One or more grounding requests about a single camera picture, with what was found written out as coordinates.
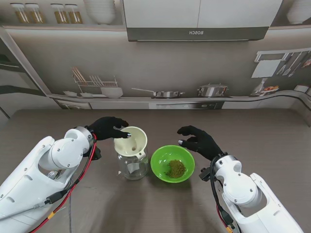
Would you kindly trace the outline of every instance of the saucepan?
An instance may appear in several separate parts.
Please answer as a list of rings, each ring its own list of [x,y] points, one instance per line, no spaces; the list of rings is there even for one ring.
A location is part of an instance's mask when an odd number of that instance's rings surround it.
[[[138,91],[149,91],[153,92],[155,98],[179,98],[181,95],[185,94],[185,92],[179,92],[179,91],[150,91],[150,90],[143,90],[143,89],[137,89],[137,88],[132,88],[133,90],[138,90]]]

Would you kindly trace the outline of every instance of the gray tabletop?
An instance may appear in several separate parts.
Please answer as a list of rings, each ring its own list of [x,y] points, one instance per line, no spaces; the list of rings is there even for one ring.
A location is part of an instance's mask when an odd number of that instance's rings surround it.
[[[148,136],[149,157],[161,146],[176,145],[183,138],[176,133],[182,126],[207,131],[223,151],[242,162],[245,174],[262,176],[301,228],[310,232],[311,130],[287,110],[19,111],[0,131],[0,183],[43,137],[62,138],[68,129],[102,116],[120,117],[142,128]],[[210,183],[198,177],[200,169],[209,166],[201,155],[192,153],[196,168],[185,182],[165,183],[151,170],[143,179],[129,181],[118,173],[112,140],[100,141],[98,147],[103,157],[92,162],[71,202],[39,232],[226,232],[216,214]]]

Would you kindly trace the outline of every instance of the dish rack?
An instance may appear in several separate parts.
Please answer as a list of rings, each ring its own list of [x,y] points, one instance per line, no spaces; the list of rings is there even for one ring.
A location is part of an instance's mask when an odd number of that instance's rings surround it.
[[[75,83],[78,85],[81,93],[83,92],[81,90],[81,87],[118,87],[118,82],[116,80],[116,78],[114,77],[114,81],[102,81],[100,77],[98,76],[90,76],[90,80],[91,81],[81,81],[81,80],[78,80],[76,78],[75,75],[72,75]]]

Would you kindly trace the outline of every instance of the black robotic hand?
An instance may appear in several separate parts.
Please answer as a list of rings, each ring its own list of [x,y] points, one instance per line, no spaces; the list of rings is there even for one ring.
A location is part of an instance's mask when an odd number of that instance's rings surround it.
[[[214,139],[203,130],[190,125],[180,128],[177,133],[184,136],[194,135],[194,137],[188,138],[187,141],[179,140],[179,145],[194,152],[198,152],[209,160],[212,160],[219,154],[223,154]]]
[[[97,136],[97,140],[105,140],[108,138],[129,138],[130,133],[116,130],[113,127],[120,129],[121,127],[127,127],[128,123],[120,118],[114,116],[105,116],[96,120],[90,126],[86,126],[91,133]]]

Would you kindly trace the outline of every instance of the jar on shelf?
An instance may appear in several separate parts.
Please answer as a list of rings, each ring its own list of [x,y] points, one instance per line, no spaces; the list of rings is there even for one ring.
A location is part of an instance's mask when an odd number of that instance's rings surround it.
[[[57,23],[69,23],[63,4],[51,4]]]
[[[11,3],[11,6],[15,10],[15,14],[20,23],[31,23],[30,17],[25,9],[24,4],[22,3]]]
[[[39,5],[36,3],[26,3],[26,8],[28,9],[34,23],[45,23],[45,19],[39,10]]]
[[[65,4],[65,8],[68,11],[71,23],[83,24],[78,5],[76,5],[76,4]]]

